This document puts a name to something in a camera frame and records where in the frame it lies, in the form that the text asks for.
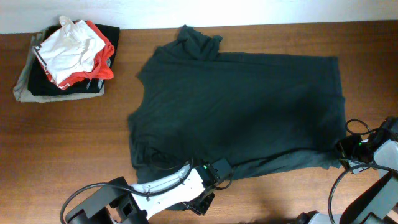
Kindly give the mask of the dark green t-shirt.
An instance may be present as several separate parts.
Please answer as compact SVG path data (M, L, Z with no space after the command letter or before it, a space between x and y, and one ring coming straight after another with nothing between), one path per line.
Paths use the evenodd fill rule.
M190 159L226 159L234 179L338 167L345 131L338 59L219 51L222 38L183 26L138 73L128 118L139 182Z

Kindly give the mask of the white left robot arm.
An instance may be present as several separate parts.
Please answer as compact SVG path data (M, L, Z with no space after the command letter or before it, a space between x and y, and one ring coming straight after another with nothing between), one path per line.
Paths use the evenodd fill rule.
M220 165L187 164L176 173L144 184L129 185L124 177L82 187L62 205L62 223L148 223L159 212L181 206L205 215L218 188L230 173Z

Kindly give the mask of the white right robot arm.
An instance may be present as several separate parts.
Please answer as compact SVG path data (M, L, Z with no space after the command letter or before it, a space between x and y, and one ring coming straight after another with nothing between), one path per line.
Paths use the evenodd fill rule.
M395 223L388 217L390 211L397 211L397 141L383 139L363 140L354 134L336 145L342 153L340 159L345 171L339 175L330 190L328 213L317 211L301 213L293 224L328 223ZM348 174L358 174L366 169L376 169L380 179L354 200L342 214L333 214L332 200L337 185Z

